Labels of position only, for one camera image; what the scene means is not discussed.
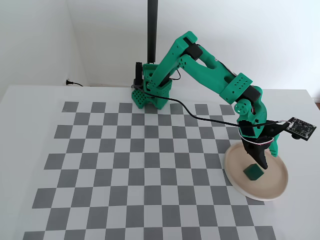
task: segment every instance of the robotic arm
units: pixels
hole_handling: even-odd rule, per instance
[[[267,109],[261,101],[262,89],[251,85],[253,81],[243,73],[234,74],[196,41],[197,37],[188,31],[175,40],[159,65],[136,63],[132,99],[139,108],[152,103],[162,109],[172,86],[170,76],[182,68],[228,104],[236,102],[234,110],[239,114],[237,127],[243,146],[263,169],[268,168],[265,149],[269,148],[274,157],[278,155],[277,139],[280,132],[287,131],[295,139],[309,139],[315,126],[296,118],[282,121],[285,122],[282,125],[277,124],[279,121],[268,121]],[[196,62],[197,59],[206,66]]]

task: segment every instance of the black pole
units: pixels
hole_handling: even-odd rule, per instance
[[[148,49],[147,63],[156,62],[158,0],[148,0]]]

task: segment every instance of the white wall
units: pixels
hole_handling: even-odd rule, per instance
[[[146,62],[147,0],[67,2],[88,81],[131,85],[135,62]],[[319,2],[160,0],[156,60],[190,30],[199,44],[255,85],[307,89],[320,98]],[[199,87],[185,72],[174,84]]]
[[[87,85],[66,0],[0,0],[0,99],[10,84]]]

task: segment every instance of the gray square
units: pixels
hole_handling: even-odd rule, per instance
[[[86,230],[67,230],[64,234],[64,240],[85,240]]]
[[[159,152],[145,152],[144,153],[144,167],[145,168],[160,168],[160,153]]]
[[[22,240],[43,240],[45,231],[26,231]]]
[[[161,186],[144,186],[144,205],[161,205]]]
[[[212,120],[217,120],[217,121],[224,121],[224,118],[221,115],[211,115],[210,119]],[[211,122],[212,127],[224,127],[225,125],[223,123],[218,123],[218,122]]]
[[[276,240],[272,226],[255,226],[255,231],[259,240]]]
[[[88,125],[90,119],[89,112],[77,112],[74,117],[73,125]]]
[[[248,205],[232,205],[231,207],[236,226],[254,225]]]
[[[116,139],[101,139],[99,153],[114,153],[116,148]]]
[[[220,109],[221,109],[222,115],[235,115],[235,111],[231,105],[220,104]]]
[[[130,140],[130,153],[143,153],[145,151],[145,139],[135,138]]]
[[[225,139],[216,139],[216,147],[218,148],[219,154],[225,154],[228,148],[230,148],[230,141]]]
[[[117,139],[129,139],[131,138],[131,126],[117,126],[116,128]]]
[[[128,186],[111,186],[109,206],[127,205]]]
[[[88,130],[86,131],[86,139],[100,139],[102,135],[102,127],[103,126],[88,126]]]
[[[50,153],[46,159],[44,169],[62,169],[65,155],[64,153]]]
[[[209,178],[207,169],[203,168],[193,168],[192,171],[192,179],[194,186],[209,186]]]
[[[186,128],[184,126],[172,126],[172,136],[174,139],[186,139]]]
[[[198,127],[198,121],[190,115],[184,115],[184,125],[186,127]]]
[[[144,126],[145,125],[145,115],[143,113],[132,113],[131,125],[132,126]]]
[[[218,229],[221,240],[239,240],[238,231],[235,226],[219,226]]]
[[[211,186],[211,194],[214,205],[230,205],[226,186]]]
[[[82,153],[85,146],[85,139],[70,139],[68,148],[66,149],[67,154],[78,154]]]
[[[170,114],[158,114],[158,125],[159,126],[171,126],[171,115]]]
[[[96,169],[98,153],[82,153],[80,169]]]
[[[97,169],[94,176],[94,187],[106,187],[111,185],[112,169]]]
[[[55,188],[38,188],[33,201],[33,209],[51,208],[54,201],[56,189]]]
[[[128,169],[130,163],[130,152],[115,152],[113,157],[114,169]]]
[[[195,104],[195,114],[197,115],[209,115],[207,104]]]
[[[51,208],[48,222],[46,224],[46,231],[52,230],[66,230],[68,217],[70,213],[69,207]]]
[[[194,186],[178,186],[179,205],[196,205]]]
[[[159,139],[160,153],[174,153],[174,140],[170,138]]]
[[[218,153],[205,153],[205,165],[207,169],[221,169],[221,162]]]
[[[177,185],[177,173],[175,168],[160,169],[161,185]]]
[[[144,186],[145,185],[145,170],[143,168],[129,169],[129,186]]]
[[[175,159],[175,167],[177,169],[190,169],[190,156],[189,153],[175,153],[174,154]]]
[[[140,228],[144,227],[144,206],[143,205],[135,205],[135,206],[127,206],[126,207],[126,228]]]
[[[209,126],[199,127],[201,139],[215,139],[214,130]]]
[[[188,139],[189,153],[203,153],[201,139]]]
[[[162,227],[145,227],[143,229],[143,238],[145,240],[163,240]]]
[[[179,205],[162,205],[162,226],[181,227]]]
[[[144,113],[145,114],[157,114],[158,109],[152,103],[148,103],[148,104],[144,105]]]
[[[92,190],[92,187],[76,187],[74,189],[71,207],[90,207]]]
[[[118,125],[118,113],[105,113],[103,119],[104,126],[117,126]]]
[[[198,218],[200,227],[217,227],[215,207],[213,205],[198,205]]]
[[[56,127],[55,139],[69,139],[72,132],[72,125],[58,125]]]
[[[159,138],[158,126],[144,126],[144,138],[158,139]]]
[[[105,229],[107,227],[108,207],[90,207],[87,229]]]
[[[78,171],[76,169],[61,170],[58,188],[74,188],[76,186]]]
[[[182,227],[181,230],[183,240],[201,240],[200,227]]]
[[[120,102],[120,104],[119,104],[119,113],[131,114],[132,113],[132,103]]]
[[[66,101],[62,109],[63,113],[76,113],[79,102],[77,101]]]

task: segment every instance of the circuit board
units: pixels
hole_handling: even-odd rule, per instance
[[[299,137],[308,141],[312,133],[316,130],[316,126],[302,121],[296,117],[292,117],[289,122],[293,122],[292,127],[287,127],[286,132],[291,133],[294,137]]]

